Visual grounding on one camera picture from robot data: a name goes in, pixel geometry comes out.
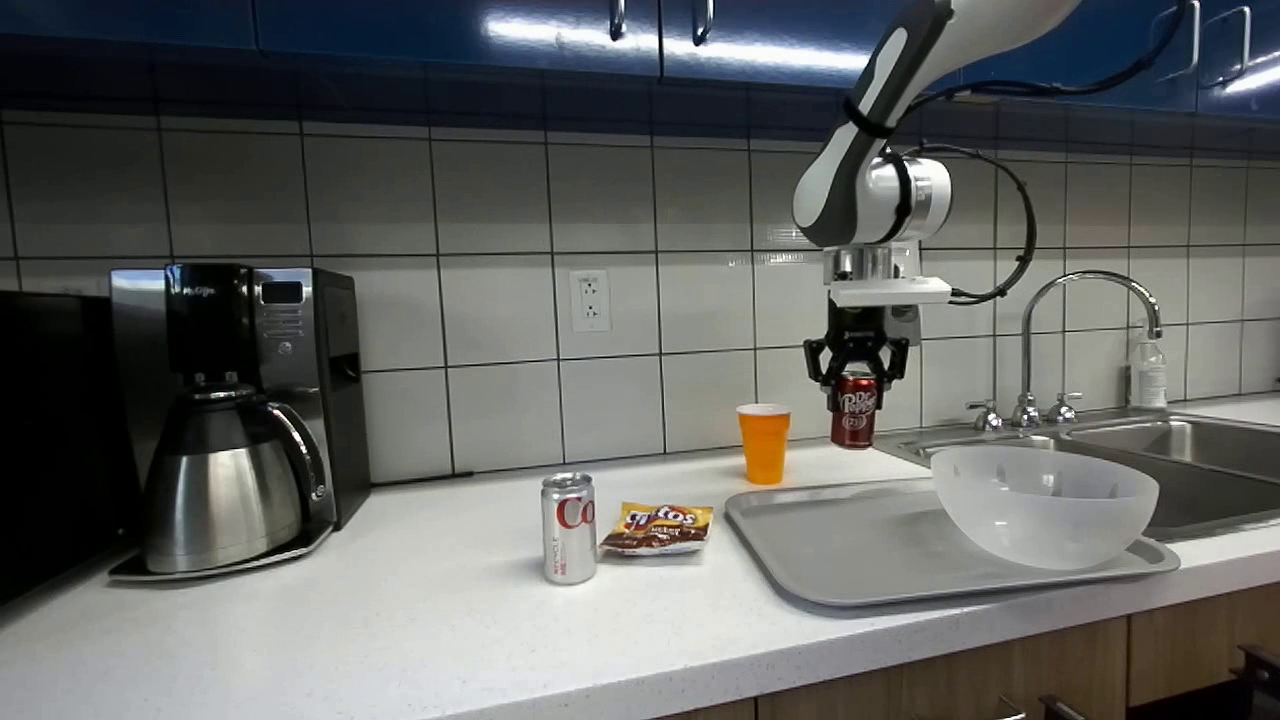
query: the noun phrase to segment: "wire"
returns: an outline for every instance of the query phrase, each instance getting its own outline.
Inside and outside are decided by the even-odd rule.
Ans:
[[[1068,84],[1032,84],[1032,80],[976,80],[976,84],[956,84],[956,88],[928,92],[928,96],[920,96],[904,116],[912,116],[912,112],[920,112],[920,108],[928,108],[928,104],[936,104],[936,100],[956,100],[956,96],[964,96],[964,92],[968,92],[968,96],[1100,96],[1100,92],[1112,92],[1112,88],[1144,76],[1144,72],[1168,52],[1168,44],[1176,40],[1176,32],[1184,28],[1188,0],[1176,0],[1176,4],[1172,4],[1168,12],[1160,12],[1160,16],[1168,16],[1168,24],[1164,24],[1164,32],[1156,36],[1156,44],[1152,44],[1144,56],[1136,56],[1132,64],[1124,64],[1120,72],[1100,76],[1100,80],[1092,80],[1092,84],[1068,88]]]
[[[912,156],[936,156],[936,152],[940,152],[940,156],[972,156],[972,160],[980,160],[980,164],[992,164],[1000,176],[1012,180],[1012,188],[1016,188],[1016,196],[1020,196],[1020,204],[1024,204],[1024,248],[1020,248],[1020,256],[1016,256],[1012,272],[1008,272],[996,288],[988,288],[988,292],[952,288],[952,304],[956,304],[956,308],[992,304],[992,300],[1008,296],[1012,284],[1020,284],[1020,280],[1028,276],[1032,260],[1036,260],[1040,220],[1036,220],[1032,192],[1028,192],[1028,184],[1024,184],[1004,160],[984,156],[984,152],[976,152],[976,148],[920,144]]]

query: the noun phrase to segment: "sink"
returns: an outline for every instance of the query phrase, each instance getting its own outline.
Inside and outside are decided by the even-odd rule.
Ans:
[[[884,452],[928,464],[932,452],[964,444],[1036,444],[1140,468],[1160,484],[1160,504],[1148,524],[1148,536],[1156,540],[1216,536],[1280,516],[1280,432],[1268,428],[1184,416],[1120,416],[1064,432],[944,428],[904,436]]]

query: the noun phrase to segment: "coffee maker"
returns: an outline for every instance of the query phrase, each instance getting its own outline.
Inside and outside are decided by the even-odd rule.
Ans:
[[[252,548],[284,556],[288,544],[296,556],[296,544],[352,520],[368,496],[368,444],[348,276],[248,264],[120,268],[112,320],[132,452],[148,468],[148,572],[208,576],[244,564]],[[224,488],[244,496],[228,512],[204,508],[192,480],[228,476],[232,464]]]

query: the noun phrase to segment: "plastic bowl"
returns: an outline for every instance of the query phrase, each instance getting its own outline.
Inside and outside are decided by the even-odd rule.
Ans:
[[[976,548],[1048,572],[1116,560],[1160,496],[1136,468],[1052,448],[944,448],[932,480]]]

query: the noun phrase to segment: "tile backsplash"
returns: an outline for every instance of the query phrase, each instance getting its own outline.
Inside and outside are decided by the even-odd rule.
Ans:
[[[1280,376],[1280,164],[1212,152],[1004,148],[1040,260],[1000,304],[928,308],[880,428],[1012,408],[1028,296],[1068,268],[1144,280],[1172,400]],[[196,116],[4,116],[0,288],[104,292],[116,264],[312,260],[356,276],[376,480],[736,444],[740,400],[824,436],[800,340],[824,264],[788,200],[812,140],[376,128]],[[928,272],[992,288],[1020,244],[1012,188],[956,160]],[[608,320],[576,280],[604,276]],[[1036,396],[1120,404],[1140,308],[1072,284],[1036,312]]]

